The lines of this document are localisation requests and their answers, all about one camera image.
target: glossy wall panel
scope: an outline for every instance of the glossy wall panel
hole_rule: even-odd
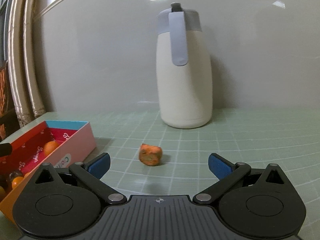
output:
[[[320,0],[64,0],[34,25],[49,110],[158,108],[156,16],[200,14],[215,107],[320,106]]]

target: box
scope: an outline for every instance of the box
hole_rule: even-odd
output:
[[[44,144],[53,140],[60,145],[45,156]],[[89,122],[44,121],[17,138],[11,146],[12,153],[0,158],[0,175],[8,177],[15,170],[20,170],[23,175],[30,173],[15,189],[8,187],[9,193],[0,202],[0,210],[14,223],[13,204],[42,162],[57,168],[82,162],[96,147],[96,142]]]

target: thermos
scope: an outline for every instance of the thermos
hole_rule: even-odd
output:
[[[212,70],[199,14],[173,3],[158,15],[156,75],[162,120],[189,129],[212,116]]]

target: thermos handle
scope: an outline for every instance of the thermos handle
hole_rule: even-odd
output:
[[[184,66],[188,63],[187,31],[184,12],[179,3],[173,3],[169,13],[172,63]]]

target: table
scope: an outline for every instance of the table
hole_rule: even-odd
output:
[[[97,148],[111,156],[111,168],[102,181],[127,197],[182,195],[191,197],[217,181],[208,169],[216,152],[253,168],[277,163],[284,170],[307,208],[300,231],[305,240],[320,238],[320,110],[223,109],[200,128],[180,130],[165,125],[158,111],[123,113],[47,113],[4,142],[13,141],[43,120],[89,121]],[[163,149],[163,163],[148,167],[138,160],[141,143]],[[0,240],[15,240],[20,233],[0,214]]]

